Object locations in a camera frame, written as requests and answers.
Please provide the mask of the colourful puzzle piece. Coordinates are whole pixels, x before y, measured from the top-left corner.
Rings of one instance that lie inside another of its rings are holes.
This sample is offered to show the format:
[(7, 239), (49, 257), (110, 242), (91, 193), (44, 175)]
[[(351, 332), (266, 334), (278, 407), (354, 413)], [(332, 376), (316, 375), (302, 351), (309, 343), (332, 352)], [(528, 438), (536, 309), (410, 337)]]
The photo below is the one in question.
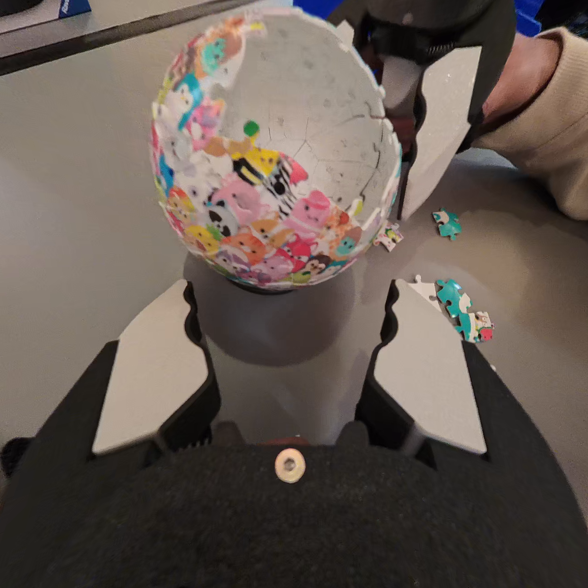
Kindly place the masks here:
[(487, 312), (460, 313), (456, 331), (469, 343), (489, 342), (493, 339), (495, 324)]
[(386, 251), (392, 252), (403, 241), (401, 225), (398, 222), (387, 222), (373, 239), (374, 247), (381, 246)]

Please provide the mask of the teal and white puzzle piece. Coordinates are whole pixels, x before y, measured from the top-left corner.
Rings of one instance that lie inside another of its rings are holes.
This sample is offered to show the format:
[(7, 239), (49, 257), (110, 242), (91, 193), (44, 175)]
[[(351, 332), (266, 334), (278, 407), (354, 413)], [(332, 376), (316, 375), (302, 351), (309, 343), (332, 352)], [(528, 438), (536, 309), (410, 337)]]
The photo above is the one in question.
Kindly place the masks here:
[(463, 288), (454, 279), (436, 281), (437, 300), (443, 305), (451, 319), (469, 313), (472, 306), (471, 298), (463, 292)]

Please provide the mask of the blue plastic bin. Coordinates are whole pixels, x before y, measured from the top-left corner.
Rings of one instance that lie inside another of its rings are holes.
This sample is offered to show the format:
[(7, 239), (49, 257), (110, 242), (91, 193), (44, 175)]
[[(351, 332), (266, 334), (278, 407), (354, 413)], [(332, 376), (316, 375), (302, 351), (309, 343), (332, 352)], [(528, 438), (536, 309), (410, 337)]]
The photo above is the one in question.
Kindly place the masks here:
[[(306, 13), (327, 20), (327, 17), (343, 1), (293, 1), (293, 5)], [(517, 32), (528, 36), (536, 36), (541, 31), (539, 12), (546, 1), (514, 1), (516, 11)]]

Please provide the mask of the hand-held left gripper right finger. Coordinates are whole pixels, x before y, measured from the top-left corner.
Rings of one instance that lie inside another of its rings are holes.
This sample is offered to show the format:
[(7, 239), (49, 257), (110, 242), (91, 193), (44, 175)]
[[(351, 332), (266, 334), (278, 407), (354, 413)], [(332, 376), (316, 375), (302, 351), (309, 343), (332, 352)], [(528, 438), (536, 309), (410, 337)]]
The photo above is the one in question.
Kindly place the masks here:
[(371, 443), (407, 456), (428, 442), (487, 452), (462, 341), (402, 279), (390, 284), (355, 419)]

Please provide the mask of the colourful puzzle ball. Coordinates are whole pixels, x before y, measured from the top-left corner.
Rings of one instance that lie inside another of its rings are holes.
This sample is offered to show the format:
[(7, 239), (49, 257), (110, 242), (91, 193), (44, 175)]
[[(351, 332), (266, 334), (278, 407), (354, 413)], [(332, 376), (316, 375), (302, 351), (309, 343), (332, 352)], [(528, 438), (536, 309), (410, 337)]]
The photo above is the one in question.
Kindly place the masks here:
[(306, 288), (349, 269), (388, 222), (401, 144), (383, 89), (339, 31), (298, 8), (216, 21), (152, 103), (159, 205), (224, 278)]

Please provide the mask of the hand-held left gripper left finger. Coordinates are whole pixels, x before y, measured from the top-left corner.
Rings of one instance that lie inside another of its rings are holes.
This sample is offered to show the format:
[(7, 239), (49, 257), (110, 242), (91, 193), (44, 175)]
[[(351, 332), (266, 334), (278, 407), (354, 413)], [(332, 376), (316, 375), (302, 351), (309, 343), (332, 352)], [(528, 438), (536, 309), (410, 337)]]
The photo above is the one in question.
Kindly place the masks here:
[(221, 407), (192, 283), (175, 282), (122, 331), (92, 445), (95, 455), (205, 436)]

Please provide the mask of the person's right hand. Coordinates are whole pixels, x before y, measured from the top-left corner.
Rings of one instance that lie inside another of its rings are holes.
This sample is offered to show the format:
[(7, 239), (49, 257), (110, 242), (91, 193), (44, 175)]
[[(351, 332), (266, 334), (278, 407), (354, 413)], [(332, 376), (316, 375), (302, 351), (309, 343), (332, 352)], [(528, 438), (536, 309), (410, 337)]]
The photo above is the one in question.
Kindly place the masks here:
[(537, 99), (552, 79), (561, 53), (557, 38), (515, 34), (502, 74), (483, 105), (484, 133), (513, 120)]

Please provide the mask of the black ball stand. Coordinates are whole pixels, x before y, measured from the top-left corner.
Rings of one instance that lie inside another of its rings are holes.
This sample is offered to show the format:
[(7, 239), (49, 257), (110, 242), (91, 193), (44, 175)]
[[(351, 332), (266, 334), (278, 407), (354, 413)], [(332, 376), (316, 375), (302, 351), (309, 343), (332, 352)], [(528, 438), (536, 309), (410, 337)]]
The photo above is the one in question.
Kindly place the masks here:
[(233, 286), (239, 288), (240, 290), (253, 293), (254, 295), (260, 296), (279, 296), (279, 295), (286, 295), (288, 293), (293, 293), (298, 290), (298, 288), (290, 288), (289, 286), (280, 287), (280, 288), (269, 288), (266, 286), (256, 285), (244, 280), (237, 279), (235, 276), (228, 276), (225, 278), (229, 283)]

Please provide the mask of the person's right forearm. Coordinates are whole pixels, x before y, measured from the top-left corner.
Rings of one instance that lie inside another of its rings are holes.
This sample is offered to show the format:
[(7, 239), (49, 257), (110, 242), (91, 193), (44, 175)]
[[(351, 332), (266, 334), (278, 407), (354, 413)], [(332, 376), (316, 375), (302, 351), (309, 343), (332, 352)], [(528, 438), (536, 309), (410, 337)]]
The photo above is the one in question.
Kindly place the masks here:
[(479, 133), (472, 147), (504, 157), (554, 198), (565, 216), (587, 221), (587, 40), (565, 27), (536, 37), (557, 38), (562, 53), (537, 99), (513, 120)]

